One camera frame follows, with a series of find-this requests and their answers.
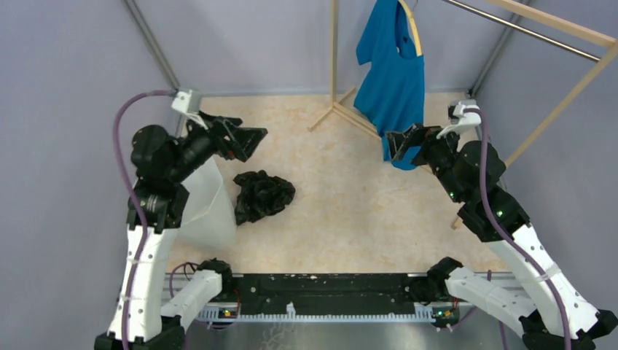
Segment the black plastic trash bag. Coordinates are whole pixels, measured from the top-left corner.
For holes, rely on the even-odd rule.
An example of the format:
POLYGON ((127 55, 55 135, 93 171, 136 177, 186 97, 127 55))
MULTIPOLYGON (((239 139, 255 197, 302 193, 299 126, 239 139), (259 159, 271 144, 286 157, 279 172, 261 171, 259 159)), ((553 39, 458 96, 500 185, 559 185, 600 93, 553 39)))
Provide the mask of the black plastic trash bag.
POLYGON ((238 174, 233 181, 240 187, 234 210, 238 226, 276 215, 293 201, 296 194, 291 182, 279 176, 269 176, 264 170, 238 174))

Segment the white translucent trash bin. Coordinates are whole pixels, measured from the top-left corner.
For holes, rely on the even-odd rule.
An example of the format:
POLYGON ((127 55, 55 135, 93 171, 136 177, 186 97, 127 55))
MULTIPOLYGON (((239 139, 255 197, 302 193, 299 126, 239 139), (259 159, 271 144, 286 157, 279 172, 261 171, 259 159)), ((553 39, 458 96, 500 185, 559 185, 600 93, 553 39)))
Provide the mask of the white translucent trash bin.
POLYGON ((235 242, 237 225, 232 201, 215 160, 208 159, 182 185, 189 197, 179 240, 199 249, 230 248, 235 242))

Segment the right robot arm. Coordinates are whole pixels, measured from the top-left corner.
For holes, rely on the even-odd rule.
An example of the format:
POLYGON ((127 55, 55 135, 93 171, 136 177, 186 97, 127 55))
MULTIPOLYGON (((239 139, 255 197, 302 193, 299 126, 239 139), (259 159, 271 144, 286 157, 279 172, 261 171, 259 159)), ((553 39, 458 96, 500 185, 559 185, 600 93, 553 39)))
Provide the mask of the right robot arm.
POLYGON ((427 165, 464 225, 506 263, 525 295, 475 276, 446 257, 433 266, 427 290, 436 300, 465 300, 521 337, 528 349, 594 349, 617 328, 617 316, 588 303, 540 242, 529 215, 498 185, 505 165, 487 137, 459 144, 439 126, 412 125, 386 134, 393 160, 416 149, 412 164, 427 165))

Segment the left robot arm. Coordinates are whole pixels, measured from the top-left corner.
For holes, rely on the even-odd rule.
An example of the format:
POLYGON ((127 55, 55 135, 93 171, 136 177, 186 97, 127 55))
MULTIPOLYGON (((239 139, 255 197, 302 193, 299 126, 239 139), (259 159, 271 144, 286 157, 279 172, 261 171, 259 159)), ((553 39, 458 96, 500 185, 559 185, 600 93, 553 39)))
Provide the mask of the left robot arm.
POLYGON ((167 303, 162 301, 169 254, 182 225, 189 190, 185 180, 213 156, 247 161, 266 137, 236 117, 200 112, 184 137, 160 125, 138 130, 131 162, 137 180, 128 182, 128 251, 115 314, 96 349, 182 349, 190 325, 212 299, 233 293, 228 263, 211 259, 167 303))

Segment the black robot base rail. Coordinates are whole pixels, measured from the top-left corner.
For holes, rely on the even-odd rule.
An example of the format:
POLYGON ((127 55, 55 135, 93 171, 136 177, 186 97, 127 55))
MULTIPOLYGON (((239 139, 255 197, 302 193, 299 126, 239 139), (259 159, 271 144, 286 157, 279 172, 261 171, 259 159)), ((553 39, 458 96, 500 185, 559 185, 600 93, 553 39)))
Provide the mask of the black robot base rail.
POLYGON ((196 320, 234 322, 458 323, 472 297, 453 297, 447 271, 229 275, 222 292, 198 309, 196 320))

